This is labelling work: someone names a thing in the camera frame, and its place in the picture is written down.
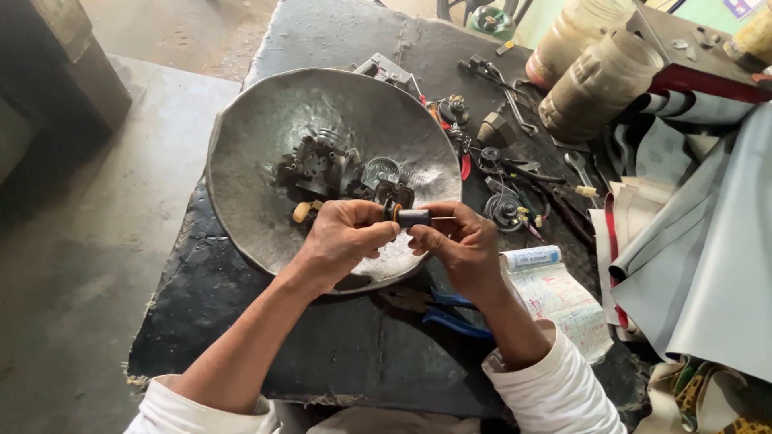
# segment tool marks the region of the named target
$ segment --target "white shirt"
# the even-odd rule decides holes
[[[579,350],[549,320],[539,320],[550,353],[521,371],[506,372],[496,349],[482,363],[523,434],[625,434],[617,409]],[[167,388],[178,375],[154,378],[140,412],[125,434],[287,434],[276,405],[260,397],[255,415],[210,409]],[[352,407],[336,413],[307,434],[474,434],[478,419]]]

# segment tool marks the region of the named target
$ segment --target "dark table surface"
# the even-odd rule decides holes
[[[505,98],[490,82],[458,70],[456,64],[479,53],[507,79],[525,78],[523,68],[530,51],[515,47],[496,57],[494,50],[500,43],[447,22],[410,17],[364,0],[285,0],[273,14],[244,88],[275,73],[306,66],[362,64],[381,53],[414,73],[427,98],[463,95],[471,107],[468,129],[476,132],[481,120],[501,108]],[[540,124],[535,114],[521,110],[530,123]],[[504,115],[516,125],[511,110],[505,109]],[[545,175],[565,175],[573,184],[579,183],[563,163],[564,150],[554,147],[543,131],[533,138],[521,134],[512,148],[524,159],[539,161]],[[463,197],[478,211],[489,197],[476,168],[464,182]],[[575,204],[587,208],[590,202]],[[556,215],[541,232],[562,249],[571,275],[600,300],[594,252]],[[499,241],[501,250],[538,245],[527,231]],[[270,281],[271,276],[250,267],[230,243],[201,180],[154,302],[134,340],[127,373],[147,377],[182,373]],[[416,288],[433,283],[448,290],[436,259],[403,282]],[[262,393],[291,402],[509,419],[509,411],[480,368],[493,343],[420,320],[418,314],[385,306],[372,293],[321,297],[289,334]],[[623,422],[635,427],[648,404],[649,364],[631,348],[615,343],[594,372]]]

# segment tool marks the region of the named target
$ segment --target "metal bowl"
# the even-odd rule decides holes
[[[241,254],[277,274],[303,244],[307,229],[292,220],[297,202],[275,183],[275,165],[300,140],[328,128],[363,161],[389,157],[412,171],[415,206],[461,199],[459,162],[432,115],[390,84],[340,70],[306,68],[267,77],[238,95],[215,119],[206,186],[215,214]],[[333,293],[385,287],[422,261],[402,233],[365,259]]]

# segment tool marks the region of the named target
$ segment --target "blue handle pliers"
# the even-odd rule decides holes
[[[432,293],[425,293],[407,287],[387,287],[379,290],[378,295],[394,307],[424,314],[424,318],[421,321],[423,323],[434,321],[467,336],[493,340],[493,334],[489,330],[474,326],[468,321],[456,318],[439,308],[467,307],[477,310],[477,307],[471,301],[460,295],[440,294],[434,287],[432,288]]]

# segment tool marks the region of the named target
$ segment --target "hand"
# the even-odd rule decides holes
[[[396,222],[382,222],[383,207],[363,200],[327,201],[288,269],[301,273],[314,297],[333,289],[364,258],[399,235]]]
[[[416,225],[408,230],[408,247],[416,256],[432,253],[448,273],[450,283],[464,297],[483,309],[501,297],[511,297],[501,277],[496,224],[461,202],[434,202],[419,207],[434,217],[455,217],[435,222],[435,227]]]

